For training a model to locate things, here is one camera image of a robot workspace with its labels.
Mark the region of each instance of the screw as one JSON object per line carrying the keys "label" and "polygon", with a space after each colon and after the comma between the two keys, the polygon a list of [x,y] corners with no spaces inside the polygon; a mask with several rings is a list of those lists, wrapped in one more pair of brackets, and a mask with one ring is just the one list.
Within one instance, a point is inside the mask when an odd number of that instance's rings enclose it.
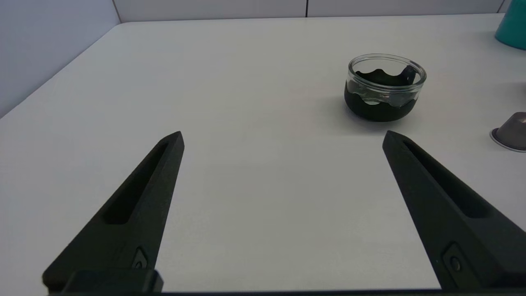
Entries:
{"label": "screw", "polygon": [[449,263],[451,264],[451,268],[453,268],[453,270],[455,270],[456,272],[460,272],[462,270],[460,260],[457,257],[451,257]]}

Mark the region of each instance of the clear glass bowl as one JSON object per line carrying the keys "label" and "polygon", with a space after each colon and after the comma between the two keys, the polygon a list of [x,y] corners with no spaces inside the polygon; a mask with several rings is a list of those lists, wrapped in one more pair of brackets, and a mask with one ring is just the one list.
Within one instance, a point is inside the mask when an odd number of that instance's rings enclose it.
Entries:
{"label": "clear glass bowl", "polygon": [[366,54],[349,63],[347,105],[373,121],[392,121],[414,107],[427,75],[417,63],[390,54]]}

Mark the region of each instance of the glass rim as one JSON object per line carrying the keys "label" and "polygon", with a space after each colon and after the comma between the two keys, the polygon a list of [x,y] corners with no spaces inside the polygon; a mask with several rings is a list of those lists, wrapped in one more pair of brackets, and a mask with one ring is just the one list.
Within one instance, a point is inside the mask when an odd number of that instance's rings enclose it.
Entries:
{"label": "glass rim", "polygon": [[[359,62],[363,62],[363,61],[367,61],[367,60],[386,60],[386,61],[402,62],[402,63],[405,63],[407,65],[411,65],[417,71],[417,73],[420,75],[420,80],[418,80],[416,83],[413,83],[413,84],[410,84],[410,85],[403,85],[403,86],[389,86],[389,85],[383,85],[383,84],[379,84],[379,83],[375,83],[375,82],[369,81],[369,80],[367,80],[365,78],[360,77],[353,70],[353,66],[355,66]],[[414,61],[412,61],[412,60],[410,60],[408,58],[398,56],[398,55],[384,54],[384,53],[363,54],[363,55],[360,55],[360,56],[357,56],[357,57],[353,58],[349,62],[349,73],[352,74],[354,79],[356,79],[358,82],[360,82],[360,83],[362,83],[362,84],[364,84],[364,85],[366,85],[368,87],[375,88],[375,89],[382,90],[382,91],[395,91],[395,92],[406,92],[406,91],[412,91],[412,90],[421,88],[422,85],[424,84],[424,82],[426,81],[426,78],[427,78],[426,70],[424,70],[424,68],[422,68],[422,66],[420,66],[416,62],[414,62]]]}

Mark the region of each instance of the silver cup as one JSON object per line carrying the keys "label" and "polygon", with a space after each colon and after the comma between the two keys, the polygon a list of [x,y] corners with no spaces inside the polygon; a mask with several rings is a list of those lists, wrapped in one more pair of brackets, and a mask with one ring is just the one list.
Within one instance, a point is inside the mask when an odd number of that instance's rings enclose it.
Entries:
{"label": "silver cup", "polygon": [[490,133],[499,145],[517,152],[526,152],[526,112],[513,114],[500,128]]}

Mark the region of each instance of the white tabletop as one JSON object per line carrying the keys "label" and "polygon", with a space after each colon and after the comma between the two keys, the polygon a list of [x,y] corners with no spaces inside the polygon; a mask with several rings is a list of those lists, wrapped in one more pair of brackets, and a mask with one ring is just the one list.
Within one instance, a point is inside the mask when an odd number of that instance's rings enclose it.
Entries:
{"label": "white tabletop", "polygon": [[[41,274],[146,153],[186,143],[157,260],[165,291],[438,288],[381,143],[409,136],[526,229],[526,155],[489,138],[526,110],[502,15],[127,23],[0,120],[0,289]],[[350,59],[428,73],[414,110],[365,122]]]}

